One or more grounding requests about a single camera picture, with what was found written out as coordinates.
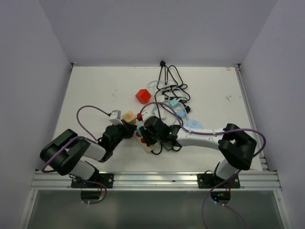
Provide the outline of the white Honor USB charger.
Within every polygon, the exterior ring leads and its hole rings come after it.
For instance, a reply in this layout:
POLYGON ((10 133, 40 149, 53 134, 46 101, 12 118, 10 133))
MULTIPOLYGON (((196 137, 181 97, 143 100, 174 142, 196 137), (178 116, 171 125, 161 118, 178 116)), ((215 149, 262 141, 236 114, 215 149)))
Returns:
POLYGON ((153 112, 153 114, 156 117, 160 118, 161 120, 165 120, 166 119, 164 110, 162 108, 156 108, 155 111, 153 112))

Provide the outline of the beige power strip red sockets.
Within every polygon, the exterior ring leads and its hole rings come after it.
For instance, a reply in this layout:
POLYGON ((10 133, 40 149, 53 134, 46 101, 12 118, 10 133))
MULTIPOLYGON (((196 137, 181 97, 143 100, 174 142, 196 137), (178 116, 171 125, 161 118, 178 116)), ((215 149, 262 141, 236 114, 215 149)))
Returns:
POLYGON ((146 153, 151 153, 154 150, 154 146, 147 146, 146 142, 144 141, 142 136, 138 134, 138 132, 134 133, 134 139, 140 144, 140 146, 146 153))

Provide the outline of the green power strip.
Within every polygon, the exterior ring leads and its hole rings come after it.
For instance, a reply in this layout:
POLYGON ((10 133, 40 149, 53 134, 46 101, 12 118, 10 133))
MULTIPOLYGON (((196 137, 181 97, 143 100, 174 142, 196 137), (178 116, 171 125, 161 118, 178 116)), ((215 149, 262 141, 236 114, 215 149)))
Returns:
POLYGON ((167 151, 173 151, 174 150, 174 146, 175 146, 175 143, 174 141, 165 141, 163 143, 163 147, 167 150, 167 151))

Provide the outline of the beige wooden cube adapter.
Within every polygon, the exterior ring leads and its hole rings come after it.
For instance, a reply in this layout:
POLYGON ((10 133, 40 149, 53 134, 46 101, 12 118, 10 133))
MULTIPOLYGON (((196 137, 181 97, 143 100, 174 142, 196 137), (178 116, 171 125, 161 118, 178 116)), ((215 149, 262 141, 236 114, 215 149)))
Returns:
POLYGON ((131 125, 136 124, 137 117, 132 111, 128 111, 122 115, 123 120, 131 125))

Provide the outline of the light blue USB charger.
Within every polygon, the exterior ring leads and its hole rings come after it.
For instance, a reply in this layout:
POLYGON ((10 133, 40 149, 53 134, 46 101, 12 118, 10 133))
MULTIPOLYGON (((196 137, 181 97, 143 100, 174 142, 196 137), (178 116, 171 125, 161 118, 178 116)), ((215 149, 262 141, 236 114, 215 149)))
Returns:
POLYGON ((184 110, 178 110, 178 111, 176 112, 176 114, 177 114, 180 118, 184 118, 186 112, 185 112, 184 110))

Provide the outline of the light teal charger green strip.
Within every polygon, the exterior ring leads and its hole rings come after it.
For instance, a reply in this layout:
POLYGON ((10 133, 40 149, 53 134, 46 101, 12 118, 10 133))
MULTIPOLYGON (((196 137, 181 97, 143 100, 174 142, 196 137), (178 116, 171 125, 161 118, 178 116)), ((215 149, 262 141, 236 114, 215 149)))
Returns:
POLYGON ((179 101, 177 99, 172 99, 169 101, 169 105, 172 107, 172 108, 175 108, 179 105, 179 101))

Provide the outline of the red cube adapter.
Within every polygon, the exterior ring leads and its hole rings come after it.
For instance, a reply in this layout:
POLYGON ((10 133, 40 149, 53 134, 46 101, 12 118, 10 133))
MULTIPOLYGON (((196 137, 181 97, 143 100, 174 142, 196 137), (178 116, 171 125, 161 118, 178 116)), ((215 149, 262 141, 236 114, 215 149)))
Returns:
POLYGON ((141 104, 146 104, 152 96, 147 89, 140 89, 135 97, 141 104))

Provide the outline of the round light blue socket hub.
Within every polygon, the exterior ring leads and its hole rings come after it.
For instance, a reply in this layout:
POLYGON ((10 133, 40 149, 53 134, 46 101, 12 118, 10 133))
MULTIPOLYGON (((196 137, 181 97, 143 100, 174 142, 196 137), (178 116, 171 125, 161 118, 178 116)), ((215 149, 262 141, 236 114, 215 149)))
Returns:
POLYGON ((194 119, 188 119, 184 122, 184 127, 191 129, 203 129, 202 124, 194 119))

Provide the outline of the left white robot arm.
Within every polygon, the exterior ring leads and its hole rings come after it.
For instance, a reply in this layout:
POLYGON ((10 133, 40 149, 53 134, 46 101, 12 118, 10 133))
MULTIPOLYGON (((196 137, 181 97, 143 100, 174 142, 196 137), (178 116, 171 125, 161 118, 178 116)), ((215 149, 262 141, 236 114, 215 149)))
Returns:
POLYGON ((45 164, 41 172, 74 175, 81 177, 86 186, 94 187, 98 184, 99 175, 95 173, 94 166, 81 158, 85 156, 106 162, 122 140, 133 137, 136 128, 136 125, 125 122, 110 125, 96 142, 67 129, 42 149, 40 158, 45 164))

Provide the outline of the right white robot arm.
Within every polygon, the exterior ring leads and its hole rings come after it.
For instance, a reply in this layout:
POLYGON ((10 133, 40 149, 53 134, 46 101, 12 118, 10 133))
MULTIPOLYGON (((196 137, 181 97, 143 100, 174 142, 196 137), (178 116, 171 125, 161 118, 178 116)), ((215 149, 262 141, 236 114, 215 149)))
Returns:
POLYGON ((198 146, 220 151, 224 160, 216 166, 212 176, 217 187, 224 187, 237 171, 250 169, 257 146, 257 142, 235 124, 227 124, 223 129, 195 129, 169 126, 151 116, 140 127, 140 133, 148 146, 159 142, 169 148, 198 146))

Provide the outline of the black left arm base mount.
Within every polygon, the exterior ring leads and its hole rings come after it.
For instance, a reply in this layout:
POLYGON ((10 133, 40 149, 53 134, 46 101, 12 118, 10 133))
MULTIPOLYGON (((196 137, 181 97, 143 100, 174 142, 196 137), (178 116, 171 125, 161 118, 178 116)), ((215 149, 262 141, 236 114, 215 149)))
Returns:
POLYGON ((94 168, 93 175, 85 180, 80 177, 75 177, 72 179, 72 188, 101 188, 101 184, 106 188, 112 188, 114 181, 113 173, 100 173, 97 168, 94 168))

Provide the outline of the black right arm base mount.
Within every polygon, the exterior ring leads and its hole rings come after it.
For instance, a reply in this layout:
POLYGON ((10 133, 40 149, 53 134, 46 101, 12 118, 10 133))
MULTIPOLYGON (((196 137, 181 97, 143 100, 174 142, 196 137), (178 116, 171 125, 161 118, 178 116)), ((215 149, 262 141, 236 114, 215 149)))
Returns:
POLYGON ((211 189, 224 181, 225 181, 225 183, 219 185, 217 188, 240 188, 241 187, 239 177, 238 177, 239 170, 235 171, 235 168, 233 168, 233 172, 229 172, 229 176, 226 179, 224 179, 224 178, 220 178, 216 175, 219 165, 220 165, 220 162, 216 165, 214 172, 212 172, 211 170, 207 170, 204 173, 197 174, 198 188, 211 189))

